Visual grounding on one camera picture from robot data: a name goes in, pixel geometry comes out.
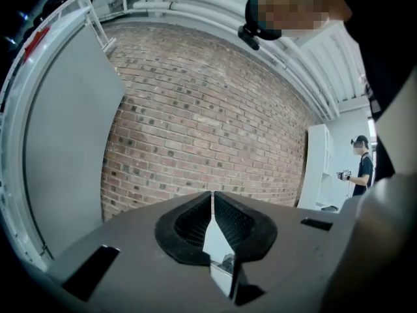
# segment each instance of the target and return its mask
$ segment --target white shelf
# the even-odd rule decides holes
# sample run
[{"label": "white shelf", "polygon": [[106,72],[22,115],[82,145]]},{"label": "white shelf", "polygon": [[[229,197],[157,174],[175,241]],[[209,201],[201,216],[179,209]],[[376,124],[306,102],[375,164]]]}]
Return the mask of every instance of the white shelf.
[{"label": "white shelf", "polygon": [[298,207],[320,210],[330,203],[333,158],[333,139],[326,125],[309,127],[306,176]]}]

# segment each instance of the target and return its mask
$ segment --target gray panel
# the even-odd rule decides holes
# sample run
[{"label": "gray panel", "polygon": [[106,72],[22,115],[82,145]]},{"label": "gray panel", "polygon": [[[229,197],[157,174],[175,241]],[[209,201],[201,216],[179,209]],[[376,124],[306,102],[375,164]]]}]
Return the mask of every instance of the gray panel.
[{"label": "gray panel", "polygon": [[124,85],[84,27],[42,80],[25,140],[27,192],[51,254],[99,227],[104,149]]}]

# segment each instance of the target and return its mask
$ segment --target brick wall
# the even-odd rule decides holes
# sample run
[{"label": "brick wall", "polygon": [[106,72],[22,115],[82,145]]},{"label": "brick wall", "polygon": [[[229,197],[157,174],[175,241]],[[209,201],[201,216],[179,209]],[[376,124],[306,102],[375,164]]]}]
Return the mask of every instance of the brick wall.
[{"label": "brick wall", "polygon": [[104,219],[201,190],[294,205],[317,119],[235,46],[182,27],[108,25],[126,94],[102,171]]}]

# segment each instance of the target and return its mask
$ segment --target black cap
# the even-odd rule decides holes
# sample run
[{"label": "black cap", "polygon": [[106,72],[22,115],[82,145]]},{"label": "black cap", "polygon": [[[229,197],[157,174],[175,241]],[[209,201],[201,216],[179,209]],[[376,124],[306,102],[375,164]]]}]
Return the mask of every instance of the black cap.
[{"label": "black cap", "polygon": [[351,140],[351,144],[353,145],[354,143],[362,143],[362,142],[364,142],[365,143],[365,145],[367,146],[367,144],[368,144],[368,140],[367,140],[367,138],[365,137],[365,136],[363,136],[363,135],[359,135],[359,136],[357,136],[357,137],[355,137],[355,138],[353,138],[352,140]]},{"label": "black cap", "polygon": [[356,142],[365,142],[365,143],[367,143],[367,138],[365,136],[358,136],[355,141]]}]

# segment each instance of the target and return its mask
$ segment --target black rectangle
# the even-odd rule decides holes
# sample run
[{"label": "black rectangle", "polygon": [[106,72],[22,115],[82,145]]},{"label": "black rectangle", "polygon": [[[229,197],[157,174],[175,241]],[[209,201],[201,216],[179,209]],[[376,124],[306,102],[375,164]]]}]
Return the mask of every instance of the black rectangle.
[{"label": "black rectangle", "polygon": [[119,249],[102,245],[63,284],[63,288],[78,299],[87,301],[119,252]]},{"label": "black rectangle", "polygon": [[311,218],[305,218],[301,220],[301,224],[318,228],[324,231],[330,231],[330,228],[333,226],[332,222],[322,222],[321,220],[315,220]]}]

